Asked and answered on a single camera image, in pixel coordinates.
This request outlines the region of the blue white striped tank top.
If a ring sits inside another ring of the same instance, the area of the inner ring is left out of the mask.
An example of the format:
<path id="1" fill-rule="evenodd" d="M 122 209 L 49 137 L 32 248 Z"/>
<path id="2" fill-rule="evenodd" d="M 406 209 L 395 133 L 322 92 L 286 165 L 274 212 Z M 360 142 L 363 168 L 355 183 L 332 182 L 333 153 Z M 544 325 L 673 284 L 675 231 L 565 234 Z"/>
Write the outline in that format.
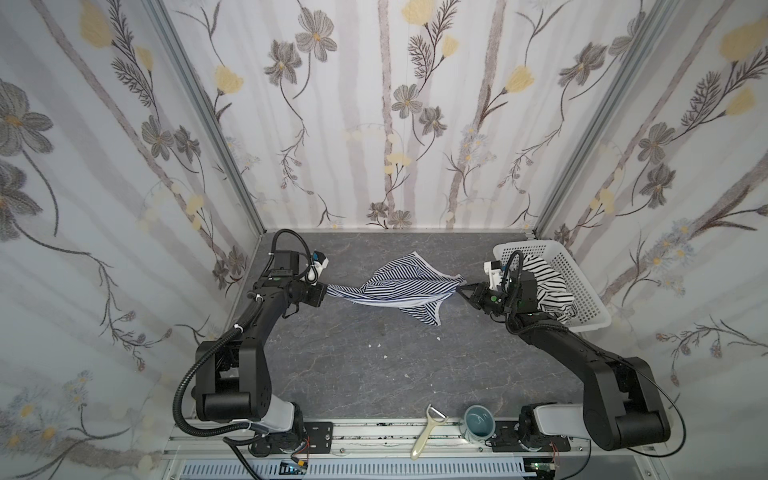
<path id="1" fill-rule="evenodd" d="M 329 284 L 327 294 L 352 303 L 398 309 L 419 322 L 440 326 L 440 307 L 466 280 L 444 274 L 417 252 L 380 267 L 362 286 Z"/>

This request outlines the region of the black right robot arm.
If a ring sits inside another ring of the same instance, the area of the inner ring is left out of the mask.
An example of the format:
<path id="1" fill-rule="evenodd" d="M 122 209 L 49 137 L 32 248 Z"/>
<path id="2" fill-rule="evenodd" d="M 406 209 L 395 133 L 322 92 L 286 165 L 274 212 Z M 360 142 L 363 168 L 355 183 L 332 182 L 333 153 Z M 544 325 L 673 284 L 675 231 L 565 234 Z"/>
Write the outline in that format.
<path id="1" fill-rule="evenodd" d="M 522 272 L 494 290 L 487 282 L 456 292 L 507 331 L 553 357 L 583 384 L 581 419 L 589 438 L 606 451 L 662 443 L 671 426 L 650 366 L 623 358 L 571 331 L 538 306 L 533 275 Z"/>

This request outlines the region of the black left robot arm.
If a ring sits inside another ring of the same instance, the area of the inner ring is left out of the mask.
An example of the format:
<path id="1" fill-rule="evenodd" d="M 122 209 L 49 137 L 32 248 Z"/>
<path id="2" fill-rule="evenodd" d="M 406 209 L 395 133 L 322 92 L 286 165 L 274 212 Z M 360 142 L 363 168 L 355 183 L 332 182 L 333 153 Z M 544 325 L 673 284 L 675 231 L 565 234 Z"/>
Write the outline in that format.
<path id="1" fill-rule="evenodd" d="M 246 446 L 254 456 L 306 446 L 300 407 L 273 394 L 265 347 L 277 321 L 289 317 L 291 308 L 320 306 L 327 286 L 319 277 L 327 265 L 319 251 L 271 253 L 231 329 L 220 340 L 198 346 L 191 397 L 197 418 L 217 424 L 205 431 L 207 436 L 224 436 L 236 426 L 252 431 L 254 438 Z"/>

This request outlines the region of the black white striped tank top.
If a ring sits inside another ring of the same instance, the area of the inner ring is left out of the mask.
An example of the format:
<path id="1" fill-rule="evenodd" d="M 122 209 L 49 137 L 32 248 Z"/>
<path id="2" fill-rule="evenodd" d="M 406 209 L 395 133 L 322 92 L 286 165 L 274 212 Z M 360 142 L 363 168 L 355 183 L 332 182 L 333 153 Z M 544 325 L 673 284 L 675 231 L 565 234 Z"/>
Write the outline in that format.
<path id="1" fill-rule="evenodd" d="M 523 271 L 531 273 L 536 281 L 536 300 L 540 311 L 567 323 L 576 314 L 575 296 L 566 285 L 562 274 L 542 257 L 525 255 Z"/>

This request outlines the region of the white plastic laundry basket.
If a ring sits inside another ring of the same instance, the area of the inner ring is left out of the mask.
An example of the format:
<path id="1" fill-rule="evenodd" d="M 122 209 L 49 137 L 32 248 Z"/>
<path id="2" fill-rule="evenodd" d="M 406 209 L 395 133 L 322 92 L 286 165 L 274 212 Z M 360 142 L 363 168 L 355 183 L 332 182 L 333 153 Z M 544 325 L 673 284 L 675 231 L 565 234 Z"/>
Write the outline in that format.
<path id="1" fill-rule="evenodd" d="M 566 290 L 574 295 L 575 313 L 566 322 L 573 332 L 596 331 L 611 325 L 612 318 L 607 308 L 562 244 L 553 240 L 507 242 L 494 246 L 492 252 L 496 260 L 506 262 L 517 250 L 543 258 L 563 276 Z"/>

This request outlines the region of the teal ceramic mug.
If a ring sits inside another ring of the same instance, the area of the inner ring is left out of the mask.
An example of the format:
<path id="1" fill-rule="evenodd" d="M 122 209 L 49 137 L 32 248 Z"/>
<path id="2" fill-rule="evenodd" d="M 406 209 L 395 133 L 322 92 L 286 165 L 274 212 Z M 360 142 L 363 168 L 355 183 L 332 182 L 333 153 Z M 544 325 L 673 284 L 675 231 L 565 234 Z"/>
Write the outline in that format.
<path id="1" fill-rule="evenodd" d="M 495 433 L 495 418 L 486 407 L 472 405 L 465 410 L 459 430 L 464 440 L 470 443 L 483 444 Z"/>

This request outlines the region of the cream vegetable peeler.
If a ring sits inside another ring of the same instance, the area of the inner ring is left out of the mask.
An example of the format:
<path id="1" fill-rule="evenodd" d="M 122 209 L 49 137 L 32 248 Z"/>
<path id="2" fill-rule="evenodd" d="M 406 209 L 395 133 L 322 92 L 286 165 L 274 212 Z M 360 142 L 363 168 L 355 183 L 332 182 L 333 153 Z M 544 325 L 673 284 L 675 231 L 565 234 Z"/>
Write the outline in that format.
<path id="1" fill-rule="evenodd" d="M 412 461 L 416 461 L 420 458 L 433 430 L 438 426 L 444 425 L 448 420 L 448 417 L 432 404 L 428 404 L 425 410 L 425 419 L 426 424 L 410 451 L 410 459 Z"/>

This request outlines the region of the aluminium mounting rail frame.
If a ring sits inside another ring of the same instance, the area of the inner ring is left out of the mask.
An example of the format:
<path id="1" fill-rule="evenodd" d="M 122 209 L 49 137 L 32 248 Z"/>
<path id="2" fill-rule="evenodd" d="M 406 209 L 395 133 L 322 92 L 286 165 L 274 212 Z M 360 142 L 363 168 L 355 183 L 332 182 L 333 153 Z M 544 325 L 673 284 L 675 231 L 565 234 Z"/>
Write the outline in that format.
<path id="1" fill-rule="evenodd" d="M 332 419 L 310 423 L 310 447 L 296 455 L 249 456 L 243 466 L 219 439 L 173 430 L 163 452 L 165 479 L 667 479 L 661 461 L 623 450 L 606 452 L 579 438 L 538 451 L 520 447 L 515 421 L 502 420 L 500 442 L 471 443 L 455 418 L 410 454 L 425 418 Z"/>

